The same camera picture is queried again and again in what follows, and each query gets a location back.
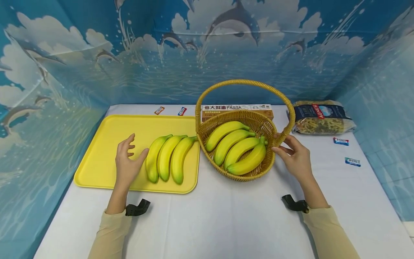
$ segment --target black clamp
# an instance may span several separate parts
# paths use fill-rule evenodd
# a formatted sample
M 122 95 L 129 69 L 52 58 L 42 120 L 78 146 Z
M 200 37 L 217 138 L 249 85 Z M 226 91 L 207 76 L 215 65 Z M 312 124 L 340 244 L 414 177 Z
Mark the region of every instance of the black clamp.
M 308 204 L 305 200 L 295 201 L 292 198 L 292 195 L 288 194 L 282 197 L 282 201 L 291 211 L 302 211 L 304 213 L 309 212 Z
M 147 200 L 142 199 L 138 206 L 129 204 L 127 206 L 127 212 L 125 216 L 139 216 L 147 212 L 148 207 L 151 203 Z

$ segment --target bunch of bananas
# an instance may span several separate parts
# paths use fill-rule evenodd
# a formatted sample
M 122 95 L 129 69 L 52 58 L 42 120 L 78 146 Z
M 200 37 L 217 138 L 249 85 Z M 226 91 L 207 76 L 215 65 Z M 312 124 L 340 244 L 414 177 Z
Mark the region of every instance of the bunch of bananas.
M 206 140 L 206 150 L 214 150 L 213 160 L 231 174 L 243 175 L 258 167 L 266 155 L 267 141 L 239 121 L 230 121 L 218 126 Z M 241 156 L 252 150 L 243 160 Z
M 148 180 L 156 184 L 158 178 L 161 178 L 166 182 L 171 173 L 174 182 L 182 184 L 184 159 L 196 140 L 197 137 L 172 134 L 154 140 L 145 160 Z

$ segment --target white tablecloth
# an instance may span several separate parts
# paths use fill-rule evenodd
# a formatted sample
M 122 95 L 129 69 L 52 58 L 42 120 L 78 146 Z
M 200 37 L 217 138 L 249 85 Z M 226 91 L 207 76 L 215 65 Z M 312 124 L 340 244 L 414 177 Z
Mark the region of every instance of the white tablecloth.
M 166 105 L 161 115 L 177 115 L 182 105 Z M 195 114 L 186 105 L 185 116 Z M 150 114 L 159 105 L 115 105 L 111 114 Z M 273 106 L 278 131 L 287 125 L 285 106 Z M 332 136 L 295 136 L 311 151 L 314 175 L 362 259 L 412 259 L 411 242 L 352 133 L 350 146 Z M 361 160 L 361 167 L 344 157 Z M 277 157 L 264 177 L 239 183 L 217 173 L 203 153 L 196 188 L 186 195 L 130 192 L 128 203 L 151 202 L 146 214 L 133 219 L 126 239 L 126 258 L 140 259 L 311 259 L 312 239 L 297 212 L 281 201 L 285 194 L 303 194 Z M 67 191 L 36 259 L 87 258 L 111 190 Z

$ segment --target basket handle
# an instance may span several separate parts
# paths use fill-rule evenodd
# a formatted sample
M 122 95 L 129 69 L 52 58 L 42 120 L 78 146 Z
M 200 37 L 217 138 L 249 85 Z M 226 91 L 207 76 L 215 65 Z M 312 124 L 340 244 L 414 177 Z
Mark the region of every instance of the basket handle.
M 283 129 L 282 133 L 279 134 L 279 136 L 275 139 L 275 146 L 280 146 L 280 144 L 282 144 L 282 142 L 286 139 L 286 137 L 290 134 L 294 124 L 295 124 L 295 110 L 292 106 L 292 103 L 289 101 L 289 99 L 282 94 L 279 90 L 276 90 L 274 87 L 271 87 L 270 85 L 267 85 L 265 83 L 262 82 L 258 82 L 258 81 L 254 81 L 254 80 L 248 80 L 248 79 L 232 79 L 232 80 L 227 80 L 227 81 L 223 81 L 220 83 L 216 83 L 212 86 L 210 86 L 209 88 L 207 88 L 198 98 L 197 100 L 197 104 L 195 106 L 195 132 L 199 132 L 200 130 L 200 122 L 201 122 L 201 103 L 204 99 L 204 97 L 211 92 L 214 89 L 217 89 L 219 87 L 225 86 L 225 85 L 253 85 L 253 86 L 258 86 L 261 87 L 263 89 L 269 90 L 272 93 L 274 93 L 275 95 L 277 95 L 278 97 L 280 97 L 282 99 L 282 101 L 286 104 L 287 109 L 289 111 L 289 123 L 288 125 Z

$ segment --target cardboard box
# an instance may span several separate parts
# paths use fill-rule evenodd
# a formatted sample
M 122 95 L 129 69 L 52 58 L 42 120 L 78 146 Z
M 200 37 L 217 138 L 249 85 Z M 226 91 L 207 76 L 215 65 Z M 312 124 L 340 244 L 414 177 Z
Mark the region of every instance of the cardboard box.
M 221 104 L 221 105 L 202 105 L 201 106 L 201 121 L 204 122 L 218 114 L 237 111 L 250 110 L 261 113 L 273 120 L 273 111 L 270 104 Z

